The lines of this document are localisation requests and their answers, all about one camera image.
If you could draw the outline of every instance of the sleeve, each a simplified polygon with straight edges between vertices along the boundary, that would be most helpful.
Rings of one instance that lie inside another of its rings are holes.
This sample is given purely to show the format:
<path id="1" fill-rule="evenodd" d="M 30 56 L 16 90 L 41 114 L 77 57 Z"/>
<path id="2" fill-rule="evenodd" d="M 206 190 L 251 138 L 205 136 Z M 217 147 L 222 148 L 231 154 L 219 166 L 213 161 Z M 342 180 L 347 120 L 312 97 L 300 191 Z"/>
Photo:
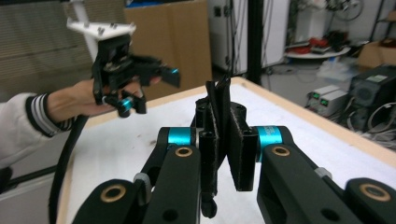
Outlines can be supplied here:
<path id="1" fill-rule="evenodd" d="M 30 155 L 57 133 L 71 129 L 75 119 L 54 123 L 47 114 L 47 94 L 22 93 L 0 111 L 0 169 Z"/>

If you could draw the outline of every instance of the person's hand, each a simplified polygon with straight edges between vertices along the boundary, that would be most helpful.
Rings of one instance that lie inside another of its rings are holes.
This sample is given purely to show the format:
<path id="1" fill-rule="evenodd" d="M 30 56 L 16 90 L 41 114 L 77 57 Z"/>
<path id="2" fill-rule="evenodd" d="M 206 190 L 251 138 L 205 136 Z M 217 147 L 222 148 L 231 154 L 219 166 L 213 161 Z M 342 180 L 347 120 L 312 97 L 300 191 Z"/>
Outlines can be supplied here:
<path id="1" fill-rule="evenodd" d="M 160 77 L 155 77 L 150 81 L 150 84 L 158 83 L 160 80 Z M 92 89 L 93 79 L 90 79 L 80 81 L 73 87 L 51 93 L 47 103 L 50 118 L 55 122 L 60 122 L 77 115 L 94 116 L 114 110 L 111 105 L 97 105 Z M 141 88 L 137 81 L 131 81 L 123 90 L 137 97 L 142 96 Z"/>

